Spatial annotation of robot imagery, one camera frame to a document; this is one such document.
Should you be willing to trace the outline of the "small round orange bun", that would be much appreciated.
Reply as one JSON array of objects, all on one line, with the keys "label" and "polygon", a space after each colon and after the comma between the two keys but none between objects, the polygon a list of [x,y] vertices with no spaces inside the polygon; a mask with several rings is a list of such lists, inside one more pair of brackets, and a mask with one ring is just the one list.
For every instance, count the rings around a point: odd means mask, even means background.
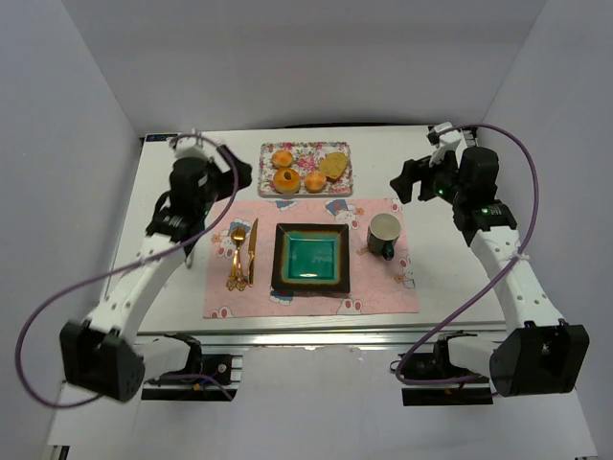
[{"label": "small round orange bun", "polygon": [[327,177],[321,171],[309,172],[304,178],[304,185],[309,193],[317,194],[323,191],[327,184]]}]

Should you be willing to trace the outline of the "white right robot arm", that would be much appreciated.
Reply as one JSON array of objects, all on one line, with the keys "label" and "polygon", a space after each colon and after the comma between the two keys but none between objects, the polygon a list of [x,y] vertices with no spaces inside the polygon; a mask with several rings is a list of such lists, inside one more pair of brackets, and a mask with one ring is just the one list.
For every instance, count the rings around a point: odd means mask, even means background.
[{"label": "white right robot arm", "polygon": [[461,384],[485,378],[502,397],[564,394],[576,384],[589,336],[571,325],[552,304],[522,251],[516,220],[497,199],[499,159],[491,149],[471,147],[462,155],[450,150],[434,163],[430,157],[408,160],[390,185],[402,203],[420,185],[420,201],[438,197],[449,203],[453,220],[481,263],[507,328],[499,344],[476,333],[444,333],[427,364],[412,352],[397,364],[396,374],[408,384]]}]

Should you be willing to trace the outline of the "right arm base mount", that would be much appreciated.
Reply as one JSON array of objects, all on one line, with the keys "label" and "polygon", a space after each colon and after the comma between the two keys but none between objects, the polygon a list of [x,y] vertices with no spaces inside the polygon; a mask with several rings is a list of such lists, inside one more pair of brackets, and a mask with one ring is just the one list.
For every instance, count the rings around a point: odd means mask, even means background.
[{"label": "right arm base mount", "polygon": [[478,375],[453,361],[478,364],[486,371],[483,359],[494,349],[493,342],[476,333],[442,333],[430,352],[415,352],[405,364],[400,363],[403,355],[399,355],[389,371],[393,374],[400,368],[403,379],[417,382],[402,390],[406,407],[491,405],[496,392],[490,387],[489,375]]}]

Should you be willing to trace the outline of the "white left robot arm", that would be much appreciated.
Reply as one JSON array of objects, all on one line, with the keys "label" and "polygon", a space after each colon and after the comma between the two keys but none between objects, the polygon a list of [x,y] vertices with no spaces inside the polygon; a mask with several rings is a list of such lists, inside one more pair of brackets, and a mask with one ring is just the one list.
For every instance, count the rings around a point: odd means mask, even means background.
[{"label": "white left robot arm", "polygon": [[137,334],[158,294],[192,257],[207,231],[205,220],[218,201],[232,203],[252,181],[252,168],[224,145],[216,152],[228,165],[223,172],[202,148],[204,138],[182,147],[174,138],[170,187],[157,199],[136,259],[119,273],[114,289],[80,322],[59,333],[66,381],[126,403],[151,380],[199,380],[202,351],[198,340],[166,334],[148,343]]}]

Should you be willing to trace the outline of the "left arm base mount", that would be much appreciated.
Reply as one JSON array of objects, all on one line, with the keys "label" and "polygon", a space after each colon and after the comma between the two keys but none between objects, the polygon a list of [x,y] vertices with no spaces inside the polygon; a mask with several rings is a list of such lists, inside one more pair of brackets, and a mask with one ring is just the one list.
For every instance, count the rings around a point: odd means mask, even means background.
[{"label": "left arm base mount", "polygon": [[145,376],[141,399],[159,402],[230,402],[238,392],[243,356],[207,348],[184,333],[135,343]]}]

